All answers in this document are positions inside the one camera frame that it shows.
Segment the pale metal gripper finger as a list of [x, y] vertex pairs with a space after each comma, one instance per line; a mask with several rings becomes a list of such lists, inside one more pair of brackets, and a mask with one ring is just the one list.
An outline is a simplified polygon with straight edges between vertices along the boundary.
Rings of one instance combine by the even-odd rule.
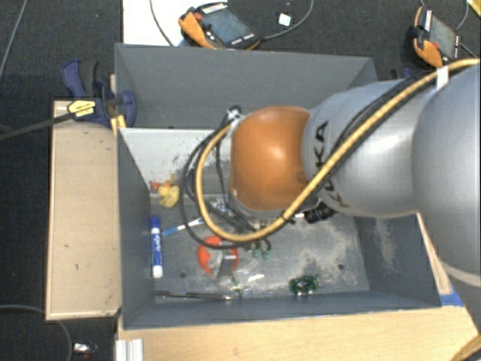
[[232, 273], [232, 269], [235, 267], [236, 256], [231, 253], [223, 254], [219, 261], [217, 277], [226, 277]]
[[221, 262], [222, 262], [221, 252], [210, 253], [206, 261], [207, 273], [210, 275], [218, 275]]

